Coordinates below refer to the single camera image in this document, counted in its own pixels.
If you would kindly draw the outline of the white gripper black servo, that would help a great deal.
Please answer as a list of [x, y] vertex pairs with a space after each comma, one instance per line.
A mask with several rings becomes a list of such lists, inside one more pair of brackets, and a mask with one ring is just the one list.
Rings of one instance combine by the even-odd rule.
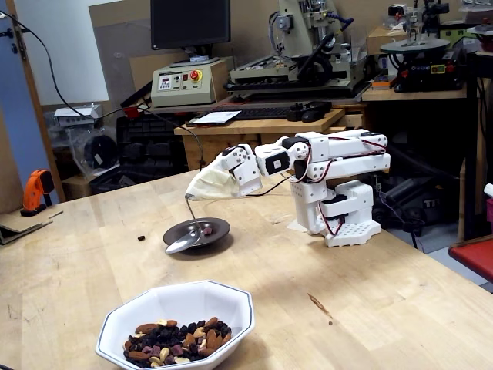
[[262, 188], [260, 170], [251, 147], [240, 144], [223, 150], [191, 180], [188, 200], [245, 197]]

